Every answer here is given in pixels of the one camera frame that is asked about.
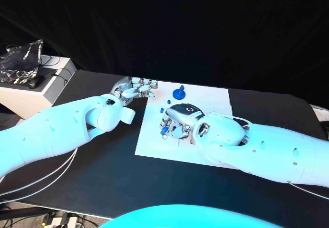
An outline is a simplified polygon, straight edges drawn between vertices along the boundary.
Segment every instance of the black background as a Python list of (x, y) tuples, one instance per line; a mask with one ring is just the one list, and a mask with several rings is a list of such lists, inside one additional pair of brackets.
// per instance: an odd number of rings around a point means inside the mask
[[(78, 71), (55, 105), (107, 93), (118, 78)], [(230, 89), (230, 102), (232, 114), (253, 123), (284, 127), (325, 139), (315, 112), (302, 99)], [(146, 98), (133, 100), (129, 107), (137, 114), (131, 125), (121, 122), (111, 132), (78, 148), (65, 175), (23, 202), (113, 218), (144, 207), (192, 204), (240, 212), (283, 227), (329, 227), (329, 201), (289, 184), (240, 170), (136, 156), (146, 103)], [(4, 177), (2, 192), (42, 178), (69, 156), (71, 153), (39, 160), (15, 170)], [(7, 195), (7, 199), (32, 194), (58, 175)], [(329, 195), (325, 187), (303, 187)]]
[(0, 19), (2, 43), (42, 38), (81, 69), (329, 108), (326, 0), (3, 1)]

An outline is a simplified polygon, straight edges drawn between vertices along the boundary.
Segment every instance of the blue object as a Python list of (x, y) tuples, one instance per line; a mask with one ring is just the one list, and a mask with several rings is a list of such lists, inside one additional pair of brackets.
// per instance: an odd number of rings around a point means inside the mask
[(185, 91), (183, 91), (183, 85), (181, 86), (179, 89), (173, 91), (173, 98), (178, 100), (182, 100), (185, 98)]
[(123, 227), (279, 228), (280, 226), (228, 210), (194, 205), (162, 205), (136, 210), (101, 226), (101, 228)]
[(163, 127), (160, 134), (165, 135), (166, 132), (168, 132), (168, 127)]

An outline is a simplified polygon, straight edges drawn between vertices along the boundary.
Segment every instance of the robotic hand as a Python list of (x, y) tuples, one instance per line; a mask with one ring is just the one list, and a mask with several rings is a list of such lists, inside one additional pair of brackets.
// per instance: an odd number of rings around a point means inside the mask
[(165, 139), (186, 139), (192, 134), (195, 145), (215, 164), (230, 164), (282, 183), (329, 187), (328, 141), (215, 112), (205, 115), (192, 104), (168, 108), (160, 128)]
[(0, 177), (30, 162), (72, 151), (110, 132), (120, 121), (130, 124), (136, 112), (126, 106), (134, 97), (153, 99), (156, 88), (157, 81), (126, 77), (110, 94), (51, 107), (2, 131)]

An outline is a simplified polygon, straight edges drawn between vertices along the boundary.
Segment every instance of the power strip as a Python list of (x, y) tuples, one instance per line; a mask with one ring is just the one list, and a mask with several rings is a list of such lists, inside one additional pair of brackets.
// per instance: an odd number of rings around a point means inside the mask
[[(45, 228), (55, 228), (58, 225), (61, 225), (61, 220), (62, 220), (62, 217), (54, 218), (52, 224), (45, 226)], [(69, 217), (68, 228), (75, 228), (77, 222), (78, 222), (78, 218)]]

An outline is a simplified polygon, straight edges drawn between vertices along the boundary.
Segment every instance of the black curtain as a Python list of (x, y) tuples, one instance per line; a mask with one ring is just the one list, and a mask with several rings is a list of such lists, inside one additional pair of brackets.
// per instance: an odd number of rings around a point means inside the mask
[(0, 18), (2, 43), (42, 38), (85, 70), (287, 93), (329, 108), (326, 0), (7, 1)]

